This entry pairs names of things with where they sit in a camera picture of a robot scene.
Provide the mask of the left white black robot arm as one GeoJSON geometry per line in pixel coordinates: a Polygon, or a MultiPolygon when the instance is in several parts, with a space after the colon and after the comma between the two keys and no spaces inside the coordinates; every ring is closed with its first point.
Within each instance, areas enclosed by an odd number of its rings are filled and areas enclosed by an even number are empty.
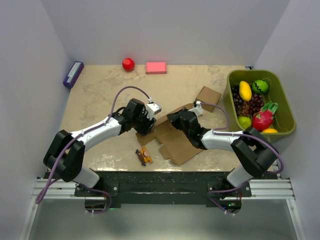
{"type": "Polygon", "coordinates": [[[99,196],[104,190],[102,177],[83,166],[86,151],[131,129],[142,136],[149,134],[157,121],[155,115],[161,110],[161,106],[155,102],[145,104],[132,98],[127,106],[119,108],[94,125],[74,132],[60,130],[43,163],[63,181],[84,185],[92,196],[99,196]]]}

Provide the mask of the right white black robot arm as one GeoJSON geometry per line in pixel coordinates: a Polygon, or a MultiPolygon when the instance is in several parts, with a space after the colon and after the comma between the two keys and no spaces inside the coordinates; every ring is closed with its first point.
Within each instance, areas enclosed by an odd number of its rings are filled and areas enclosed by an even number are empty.
{"type": "Polygon", "coordinates": [[[227,175],[222,185],[227,196],[235,196],[252,178],[261,178],[279,159],[278,151],[253,127],[236,132],[205,128],[199,124],[196,114],[185,108],[168,114],[167,118],[174,128],[185,134],[193,147],[235,153],[240,165],[227,175]]]}

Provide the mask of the large brown cardboard box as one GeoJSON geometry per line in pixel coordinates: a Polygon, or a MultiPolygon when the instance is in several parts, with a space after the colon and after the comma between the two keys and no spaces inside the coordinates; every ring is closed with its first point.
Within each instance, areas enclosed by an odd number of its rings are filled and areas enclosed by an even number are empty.
{"type": "Polygon", "coordinates": [[[143,147],[153,140],[160,144],[159,152],[166,160],[170,160],[175,165],[182,165],[202,150],[195,148],[185,136],[185,134],[175,129],[166,115],[156,120],[151,132],[145,136],[136,133],[139,144],[143,147]]]}

